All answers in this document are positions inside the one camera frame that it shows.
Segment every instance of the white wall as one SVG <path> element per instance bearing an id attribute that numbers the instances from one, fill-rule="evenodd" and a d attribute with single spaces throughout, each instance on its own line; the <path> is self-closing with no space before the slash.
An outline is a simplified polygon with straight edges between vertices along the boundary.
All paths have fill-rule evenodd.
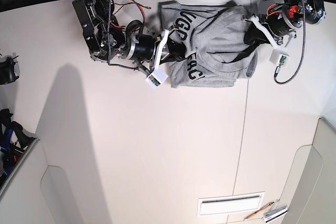
<path id="1" fill-rule="evenodd" d="M 298 186 L 293 201 L 295 206 L 289 208 L 283 224 L 317 224 L 336 223 L 336 131 L 325 120 L 318 124 L 313 147 L 323 159 L 323 169 L 317 182 L 307 174 L 317 174 L 314 166 L 318 162 L 310 163 L 305 167 L 303 177 L 305 181 Z M 307 190 L 307 185 L 313 187 L 313 191 Z"/>
<path id="2" fill-rule="evenodd" d="M 0 195 L 0 222 L 56 224 L 40 188 L 41 179 L 48 167 L 42 144 L 40 141 L 34 142 L 29 148 Z"/>
<path id="3" fill-rule="evenodd" d="M 322 116 L 334 127 L 336 127 L 336 86 L 329 97 L 329 101 L 325 105 Z"/>

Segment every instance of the robotic arm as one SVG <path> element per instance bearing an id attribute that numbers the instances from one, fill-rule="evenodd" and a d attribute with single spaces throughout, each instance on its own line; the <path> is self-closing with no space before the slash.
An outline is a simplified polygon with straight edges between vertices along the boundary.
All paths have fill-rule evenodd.
<path id="1" fill-rule="evenodd" d="M 134 0 L 141 10 L 141 5 Z M 73 7 L 83 28 L 83 37 L 89 48 L 91 58 L 95 61 L 138 70 L 144 73 L 146 81 L 153 87 L 160 85 L 167 74 L 160 69 L 160 64 L 185 59 L 185 46 L 177 44 L 169 38 L 171 31 L 164 30 L 157 37 L 143 34 L 143 22 L 133 20 L 126 28 L 119 26 L 117 18 L 112 15 L 113 0 L 74 0 Z M 291 81 L 299 71 L 304 55 L 306 23 L 318 24 L 325 16 L 323 0 L 284 0 L 281 4 L 273 4 L 266 15 L 252 16 L 246 32 L 244 43 L 256 47 L 267 43 L 274 47 L 271 61 L 277 66 L 275 81 L 285 84 Z M 284 36 L 295 37 L 296 30 L 303 27 L 303 50 L 298 70 L 286 82 L 278 82 L 276 77 L 288 61 L 289 55 L 283 46 Z M 112 64 L 110 60 L 118 57 L 131 60 L 134 67 Z"/>
<path id="2" fill-rule="evenodd" d="M 274 48 L 270 61 L 277 67 L 274 80 L 278 84 L 286 84 L 291 81 L 300 70 L 306 43 L 306 23 L 318 24 L 325 17 L 323 0 L 284 0 L 282 4 L 273 4 L 267 9 L 266 15 L 252 16 L 249 20 L 253 24 L 246 32 L 244 43 L 259 46 L 271 44 Z M 302 55 L 299 66 L 294 75 L 285 82 L 277 81 L 277 75 L 289 60 L 287 46 L 296 30 L 303 27 Z M 289 42 L 283 46 L 284 37 L 290 36 Z"/>
<path id="3" fill-rule="evenodd" d="M 137 5 L 144 17 L 140 4 L 134 0 L 130 1 Z M 126 28 L 123 28 L 119 26 L 117 18 L 112 15 L 113 0 L 74 0 L 72 5 L 94 61 L 138 70 L 147 76 L 146 82 L 155 88 L 168 77 L 160 69 L 161 63 L 185 59 L 185 46 L 176 44 L 169 38 L 175 28 L 172 28 L 171 32 L 164 30 L 157 37 L 143 34 L 144 19 L 143 22 L 133 20 Z M 114 57 L 131 60 L 135 66 L 112 64 L 110 61 Z"/>

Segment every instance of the white panel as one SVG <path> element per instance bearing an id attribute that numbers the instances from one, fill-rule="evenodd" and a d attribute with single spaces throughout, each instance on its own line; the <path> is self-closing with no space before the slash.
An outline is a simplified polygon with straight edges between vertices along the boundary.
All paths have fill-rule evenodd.
<path id="1" fill-rule="evenodd" d="M 329 97 L 329 101 L 325 105 L 322 115 L 334 128 L 336 128 L 336 78 L 334 90 Z"/>
<path id="2" fill-rule="evenodd" d="M 295 191 L 293 200 L 289 206 L 289 211 L 284 217 L 283 224 L 297 224 L 304 211 L 308 200 L 319 181 L 323 169 L 323 159 L 314 147 L 311 148 L 306 166 L 304 167 L 298 188 Z"/>
<path id="3" fill-rule="evenodd" d="M 198 200 L 198 216 L 232 214 L 258 210 L 264 193 L 206 198 Z"/>
<path id="4" fill-rule="evenodd" d="M 324 119 L 319 121 L 313 146 L 323 158 L 323 170 L 297 224 L 334 224 L 336 223 L 336 130 Z M 285 220 L 283 224 L 293 223 Z"/>
<path id="5" fill-rule="evenodd" d="M 48 166 L 41 191 L 56 224 L 83 224 L 67 175 L 57 166 Z"/>
<path id="6" fill-rule="evenodd" d="M 231 214 L 258 209 L 260 198 L 202 203 L 200 215 Z"/>
<path id="7" fill-rule="evenodd" d="M 300 182 L 311 148 L 311 145 L 306 145 L 296 151 L 295 158 L 286 181 L 286 185 L 281 194 L 279 204 L 278 206 L 276 206 L 277 208 L 283 206 L 288 206 L 290 208 L 291 201 Z M 284 216 L 281 216 L 277 220 L 274 220 L 272 224 L 281 224 L 283 219 Z"/>
<path id="8" fill-rule="evenodd" d="M 55 224 L 40 189 L 47 167 L 42 144 L 38 141 L 1 194 L 1 224 Z"/>

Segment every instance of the black cable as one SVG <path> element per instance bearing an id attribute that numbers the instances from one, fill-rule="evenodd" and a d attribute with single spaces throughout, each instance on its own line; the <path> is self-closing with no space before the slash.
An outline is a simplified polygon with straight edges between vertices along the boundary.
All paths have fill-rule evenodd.
<path id="1" fill-rule="evenodd" d="M 276 4 L 276 6 L 270 8 L 268 10 L 268 13 L 272 13 L 272 12 L 275 12 L 276 10 L 279 10 L 280 8 L 282 8 L 284 6 L 284 4 Z"/>
<path id="2" fill-rule="evenodd" d="M 124 66 L 121 64 L 115 64 L 115 63 L 110 63 L 109 66 L 117 66 L 117 67 L 121 67 L 121 68 L 125 68 L 125 69 L 130 69 L 130 70 L 138 70 L 138 67 L 128 67 L 128 66 Z"/>
<path id="3" fill-rule="evenodd" d="M 298 74 L 298 72 L 301 68 L 302 62 L 303 62 L 303 58 L 305 56 L 304 50 L 306 48 L 306 3 L 305 3 L 305 0 L 301 0 L 301 2 L 302 2 L 302 12 L 303 12 L 303 42 L 302 42 L 302 54 L 301 54 L 300 63 L 299 63 L 299 66 L 298 66 L 297 70 L 292 75 L 292 77 L 289 78 L 287 81 L 284 81 L 284 82 L 277 81 L 277 75 L 278 75 L 279 70 L 280 70 L 280 66 L 277 66 L 277 68 L 274 72 L 274 81 L 277 84 L 286 84 L 286 83 L 290 82 L 291 80 L 293 80 L 295 78 L 295 76 Z"/>
<path id="4" fill-rule="evenodd" d="M 105 0 L 105 1 L 107 1 L 110 4 L 108 0 Z M 113 9 L 114 9 L 114 0 L 111 0 L 111 1 L 112 1 Z"/>
<path id="5" fill-rule="evenodd" d="M 108 18 L 107 18 L 107 45 L 109 48 L 108 56 L 107 56 L 107 64 L 110 65 L 110 59 L 111 59 L 111 39 L 110 39 L 110 24 L 111 24 L 111 10 L 112 2 L 109 0 L 109 11 L 108 11 Z"/>

